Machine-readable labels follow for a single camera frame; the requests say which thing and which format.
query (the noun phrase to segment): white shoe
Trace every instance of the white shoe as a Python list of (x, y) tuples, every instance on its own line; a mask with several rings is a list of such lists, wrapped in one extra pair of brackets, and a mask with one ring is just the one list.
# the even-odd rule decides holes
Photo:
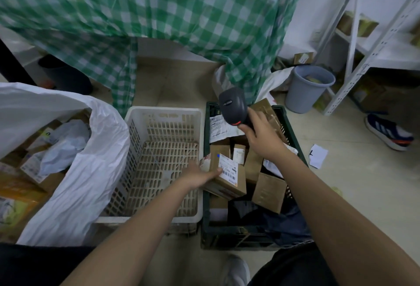
[(220, 286), (247, 286), (250, 280), (248, 264), (239, 256), (229, 255), (222, 270)]

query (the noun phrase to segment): white plastic crate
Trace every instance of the white plastic crate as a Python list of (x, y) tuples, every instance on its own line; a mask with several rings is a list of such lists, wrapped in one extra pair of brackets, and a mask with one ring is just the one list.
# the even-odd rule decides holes
[[(111, 201), (96, 223), (118, 227), (181, 174), (189, 159), (203, 156), (204, 115), (194, 108), (131, 107), (127, 164)], [(191, 234), (203, 213), (202, 191), (183, 200), (169, 233)]]

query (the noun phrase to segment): black barcode scanner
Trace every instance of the black barcode scanner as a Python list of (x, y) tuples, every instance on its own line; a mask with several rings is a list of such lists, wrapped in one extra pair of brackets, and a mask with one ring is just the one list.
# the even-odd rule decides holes
[(245, 94), (241, 88), (233, 87), (219, 94), (219, 107), (223, 118), (228, 124), (246, 124), (251, 129), (254, 129), (248, 116)]

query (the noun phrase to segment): black pants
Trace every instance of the black pants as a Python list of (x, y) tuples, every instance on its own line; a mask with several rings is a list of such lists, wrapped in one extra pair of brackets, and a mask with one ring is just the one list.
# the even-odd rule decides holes
[[(0, 244), (2, 286), (58, 286), (93, 247), (30, 247)], [(338, 285), (315, 243), (276, 252), (252, 286)]]

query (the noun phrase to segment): forearm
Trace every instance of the forearm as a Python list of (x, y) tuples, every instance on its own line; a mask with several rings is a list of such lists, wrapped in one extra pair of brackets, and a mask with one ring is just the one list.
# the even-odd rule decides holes
[(62, 286), (137, 285), (189, 190), (175, 181), (98, 246)]
[(273, 161), (340, 285), (417, 285), (417, 264), (288, 150)]

